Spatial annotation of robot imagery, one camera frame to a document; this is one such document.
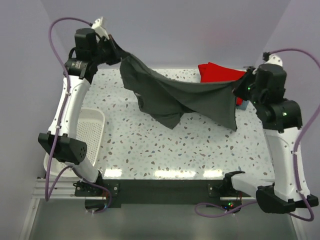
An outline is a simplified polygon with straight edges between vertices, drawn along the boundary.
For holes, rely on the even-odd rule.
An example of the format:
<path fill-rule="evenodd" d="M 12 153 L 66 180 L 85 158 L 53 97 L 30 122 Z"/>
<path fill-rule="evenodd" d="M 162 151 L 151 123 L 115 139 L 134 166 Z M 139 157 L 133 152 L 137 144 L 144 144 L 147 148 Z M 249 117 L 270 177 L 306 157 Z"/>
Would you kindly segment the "grey t shirt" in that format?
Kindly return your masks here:
<path fill-rule="evenodd" d="M 237 130 L 235 81 L 187 82 L 165 77 L 147 67 L 129 53 L 120 64 L 123 87 L 137 98 L 139 110 L 169 129 L 175 128 L 181 117 L 199 113 L 215 123 Z"/>

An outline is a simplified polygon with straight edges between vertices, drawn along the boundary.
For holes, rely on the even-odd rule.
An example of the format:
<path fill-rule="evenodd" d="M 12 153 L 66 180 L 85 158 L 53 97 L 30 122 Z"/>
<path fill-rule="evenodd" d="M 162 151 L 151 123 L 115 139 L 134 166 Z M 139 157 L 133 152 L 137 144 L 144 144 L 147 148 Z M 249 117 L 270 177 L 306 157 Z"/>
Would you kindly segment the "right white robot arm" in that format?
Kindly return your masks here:
<path fill-rule="evenodd" d="M 272 161 L 274 181 L 250 177 L 244 171 L 225 174 L 220 191 L 233 197 L 243 192 L 254 197 L 265 213 L 290 214 L 319 205 L 305 177 L 298 136 L 302 133 L 301 108 L 284 97 L 287 73 L 281 64 L 263 63 L 250 68 L 237 82 L 234 95 L 250 101 L 262 123 Z"/>

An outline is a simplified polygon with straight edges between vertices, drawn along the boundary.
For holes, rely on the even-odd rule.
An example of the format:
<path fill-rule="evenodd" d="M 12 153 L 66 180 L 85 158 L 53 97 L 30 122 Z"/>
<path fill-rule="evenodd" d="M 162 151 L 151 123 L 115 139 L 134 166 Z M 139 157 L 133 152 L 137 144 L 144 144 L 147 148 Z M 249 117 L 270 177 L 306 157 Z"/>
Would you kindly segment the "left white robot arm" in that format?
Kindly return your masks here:
<path fill-rule="evenodd" d="M 99 171 L 87 158 L 87 144 L 76 138 L 78 119 L 98 66 L 119 63 L 121 50 L 103 27 L 78 29 L 74 40 L 75 46 L 62 65 L 63 87 L 54 119 L 47 132 L 38 135 L 38 142 L 48 154 L 48 175 L 52 162 L 63 163 L 88 180 L 88 193 L 99 196 L 104 184 L 97 180 Z"/>

